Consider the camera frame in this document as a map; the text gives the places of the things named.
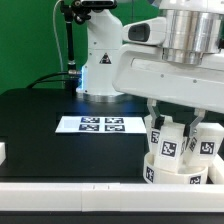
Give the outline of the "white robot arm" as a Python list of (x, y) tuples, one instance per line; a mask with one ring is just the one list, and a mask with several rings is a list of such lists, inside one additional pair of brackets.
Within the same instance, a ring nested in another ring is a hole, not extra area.
[(91, 11), (88, 59), (78, 95), (112, 102), (121, 94), (195, 109), (192, 131), (207, 111), (224, 114), (224, 0), (152, 0), (160, 15), (123, 26), (105, 1), (81, 0)]

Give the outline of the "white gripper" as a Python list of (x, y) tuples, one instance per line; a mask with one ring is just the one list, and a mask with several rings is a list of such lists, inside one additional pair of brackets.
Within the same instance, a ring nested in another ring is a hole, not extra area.
[(165, 121), (156, 100), (196, 108), (195, 119), (185, 125), (183, 132), (184, 137), (192, 137), (206, 110), (224, 113), (224, 50), (205, 54), (200, 65), (167, 62), (162, 53), (157, 47), (123, 45), (113, 87), (119, 92), (148, 98), (154, 129), (160, 130)]

